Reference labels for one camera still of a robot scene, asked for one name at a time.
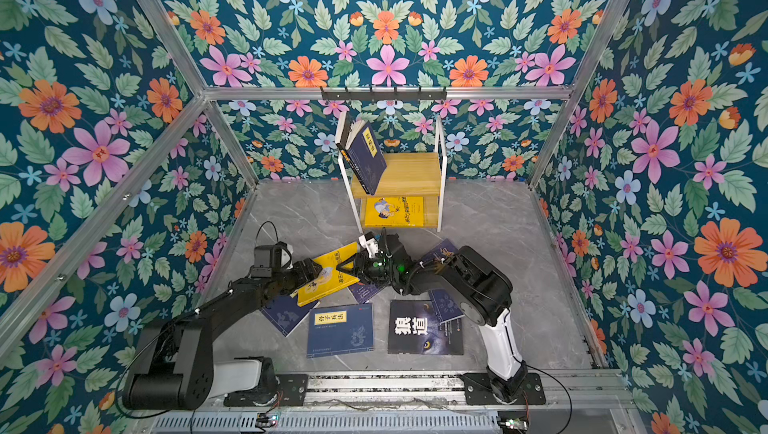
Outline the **yellow cartoon cover book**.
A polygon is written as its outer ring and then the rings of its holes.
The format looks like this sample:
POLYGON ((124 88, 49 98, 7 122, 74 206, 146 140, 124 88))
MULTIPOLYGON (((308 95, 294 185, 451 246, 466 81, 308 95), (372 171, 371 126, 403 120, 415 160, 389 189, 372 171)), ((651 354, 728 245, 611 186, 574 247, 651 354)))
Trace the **yellow cartoon cover book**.
POLYGON ((321 266, 321 272, 315 280, 298 290, 298 306, 307 306, 358 283, 357 277, 336 269, 345 259, 354 258, 358 251, 359 246, 351 243, 314 258, 313 261, 321 266))

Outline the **navy book yellow label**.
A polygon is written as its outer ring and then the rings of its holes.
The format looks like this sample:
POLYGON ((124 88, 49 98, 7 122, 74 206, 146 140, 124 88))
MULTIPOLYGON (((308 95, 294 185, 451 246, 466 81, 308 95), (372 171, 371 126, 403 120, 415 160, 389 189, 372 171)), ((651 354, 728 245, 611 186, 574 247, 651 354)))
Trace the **navy book yellow label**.
POLYGON ((345 143, 345 152, 363 190, 374 195, 387 169, 382 148, 371 125, 355 122, 345 143))

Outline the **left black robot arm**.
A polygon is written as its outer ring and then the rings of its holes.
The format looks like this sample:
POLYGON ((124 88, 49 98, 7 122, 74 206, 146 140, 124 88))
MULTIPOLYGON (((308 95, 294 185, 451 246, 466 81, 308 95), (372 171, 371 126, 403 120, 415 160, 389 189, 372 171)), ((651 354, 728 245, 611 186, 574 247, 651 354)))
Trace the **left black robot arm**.
POLYGON ((122 405, 132 411, 194 411, 207 400, 254 391, 260 402, 276 393, 271 361, 249 357, 216 363, 216 339, 244 317, 314 281, 323 267, 294 261, 288 245, 254 249, 248 273, 193 311, 150 323, 127 369, 122 405))

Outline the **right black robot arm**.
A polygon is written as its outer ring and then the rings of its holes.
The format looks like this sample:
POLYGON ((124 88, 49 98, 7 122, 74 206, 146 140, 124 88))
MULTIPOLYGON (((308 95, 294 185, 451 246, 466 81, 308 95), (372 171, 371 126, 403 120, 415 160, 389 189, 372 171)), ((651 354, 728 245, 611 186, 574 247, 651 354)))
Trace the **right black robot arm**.
POLYGON ((360 251, 340 261, 336 268, 361 282, 391 287, 401 295, 446 291, 466 318, 480 331, 486 350, 489 384, 484 388, 503 404, 523 392, 528 364, 517 346, 511 316, 511 281, 470 246, 432 260, 414 260, 399 236, 382 230, 368 232, 358 243, 360 251))

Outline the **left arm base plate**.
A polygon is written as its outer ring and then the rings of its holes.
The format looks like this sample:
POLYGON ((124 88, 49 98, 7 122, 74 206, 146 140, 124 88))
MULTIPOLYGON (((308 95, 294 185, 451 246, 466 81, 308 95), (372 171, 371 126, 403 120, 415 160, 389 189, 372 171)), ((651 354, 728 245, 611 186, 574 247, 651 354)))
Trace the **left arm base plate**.
POLYGON ((300 407, 307 394, 308 376, 305 374, 262 375, 257 385, 248 390, 229 393, 224 398, 226 407, 300 407))

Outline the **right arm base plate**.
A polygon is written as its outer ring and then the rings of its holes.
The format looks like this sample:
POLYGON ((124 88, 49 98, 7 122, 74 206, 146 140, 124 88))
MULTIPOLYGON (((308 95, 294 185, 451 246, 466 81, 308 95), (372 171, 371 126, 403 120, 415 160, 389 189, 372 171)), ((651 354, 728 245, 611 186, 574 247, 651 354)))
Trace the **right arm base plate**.
POLYGON ((464 384, 464 396, 468 405, 526 405, 541 406, 547 402, 541 377, 528 373, 508 400, 502 400, 494 394, 492 382, 487 372, 465 373, 459 376, 464 384))

